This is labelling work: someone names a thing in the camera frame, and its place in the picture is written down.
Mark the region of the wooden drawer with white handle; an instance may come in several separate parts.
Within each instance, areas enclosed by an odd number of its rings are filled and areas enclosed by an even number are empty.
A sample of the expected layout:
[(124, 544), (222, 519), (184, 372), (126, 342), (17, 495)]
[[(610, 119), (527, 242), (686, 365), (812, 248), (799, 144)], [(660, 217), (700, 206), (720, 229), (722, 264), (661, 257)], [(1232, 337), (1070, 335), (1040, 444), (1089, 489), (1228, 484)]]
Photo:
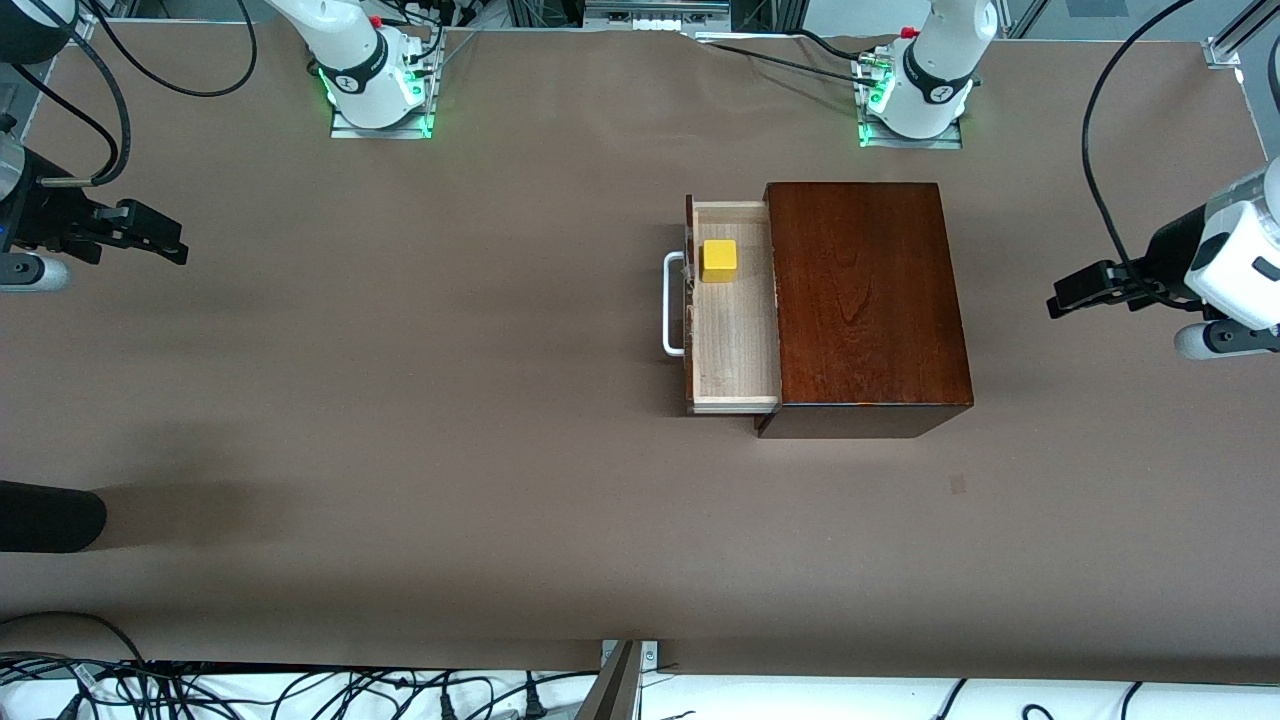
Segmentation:
[[(764, 201), (686, 197), (681, 246), (660, 265), (660, 346), (684, 364), (692, 415), (764, 416), (780, 405), (780, 332), (769, 209)], [(708, 282), (704, 247), (730, 241), (733, 279)]]

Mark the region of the dark brown wooden cabinet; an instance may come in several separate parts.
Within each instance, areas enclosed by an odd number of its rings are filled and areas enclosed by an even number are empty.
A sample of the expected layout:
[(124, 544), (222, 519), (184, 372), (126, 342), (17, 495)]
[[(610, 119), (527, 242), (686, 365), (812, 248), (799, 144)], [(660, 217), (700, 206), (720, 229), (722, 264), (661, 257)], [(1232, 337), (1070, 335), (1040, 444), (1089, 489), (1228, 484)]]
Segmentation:
[(780, 401), (763, 439), (909, 439), (970, 410), (940, 187), (776, 182)]

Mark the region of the brown paper table cover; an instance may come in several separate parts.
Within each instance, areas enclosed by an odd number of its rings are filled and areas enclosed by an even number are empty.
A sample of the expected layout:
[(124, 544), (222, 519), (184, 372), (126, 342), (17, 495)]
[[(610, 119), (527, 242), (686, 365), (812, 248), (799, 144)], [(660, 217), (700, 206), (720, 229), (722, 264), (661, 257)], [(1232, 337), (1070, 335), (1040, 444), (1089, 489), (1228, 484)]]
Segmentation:
[[(82, 553), (0, 553), (0, 618), (151, 659), (1280, 679), (1280, 359), (1185, 318), (1051, 320), (1108, 254), (1079, 160), (1112, 44), (993, 45), (960, 151), (863, 149), (831, 79), (680, 35), (484, 33), (436, 133), (338, 140), (284, 20), (219, 99), (96, 41), (174, 217), (0, 295), (0, 480), (96, 489)], [(975, 405), (918, 439), (689, 416), (660, 351), (684, 200), (934, 182)]]

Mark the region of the white power strip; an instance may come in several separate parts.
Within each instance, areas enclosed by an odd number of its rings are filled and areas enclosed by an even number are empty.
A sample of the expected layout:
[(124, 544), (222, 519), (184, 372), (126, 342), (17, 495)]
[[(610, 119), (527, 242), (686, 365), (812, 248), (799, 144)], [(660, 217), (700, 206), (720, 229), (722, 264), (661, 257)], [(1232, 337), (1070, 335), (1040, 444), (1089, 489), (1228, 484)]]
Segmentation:
[(730, 32), (730, 0), (582, 0), (582, 27), (594, 31)]

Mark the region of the gray metal strut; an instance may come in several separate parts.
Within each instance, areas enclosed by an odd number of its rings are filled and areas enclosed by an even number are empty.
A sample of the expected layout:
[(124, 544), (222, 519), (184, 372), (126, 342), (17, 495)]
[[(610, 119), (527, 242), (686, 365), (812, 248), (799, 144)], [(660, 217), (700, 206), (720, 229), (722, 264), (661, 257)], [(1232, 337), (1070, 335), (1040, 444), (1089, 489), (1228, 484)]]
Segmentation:
[(648, 655), (643, 641), (613, 641), (573, 720), (637, 720), (640, 680)]

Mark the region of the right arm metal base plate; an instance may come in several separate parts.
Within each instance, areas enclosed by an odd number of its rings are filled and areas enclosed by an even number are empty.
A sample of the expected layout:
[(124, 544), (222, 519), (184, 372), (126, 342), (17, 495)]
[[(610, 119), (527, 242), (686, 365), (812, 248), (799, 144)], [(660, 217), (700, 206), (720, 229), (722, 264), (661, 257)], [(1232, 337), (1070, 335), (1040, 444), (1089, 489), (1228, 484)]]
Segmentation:
[(434, 136), (443, 51), (410, 54), (402, 65), (384, 70), (364, 101), (338, 99), (329, 85), (333, 138), (426, 140)]

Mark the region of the black ribbed cylinder post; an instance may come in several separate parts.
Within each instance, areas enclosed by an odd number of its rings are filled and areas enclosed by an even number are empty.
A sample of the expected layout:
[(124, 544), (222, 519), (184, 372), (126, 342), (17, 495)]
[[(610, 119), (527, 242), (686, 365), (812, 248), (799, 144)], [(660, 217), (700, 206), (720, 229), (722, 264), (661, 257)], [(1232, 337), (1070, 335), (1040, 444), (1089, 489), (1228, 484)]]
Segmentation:
[(93, 492), (0, 480), (0, 552), (79, 552), (106, 521), (106, 503)]

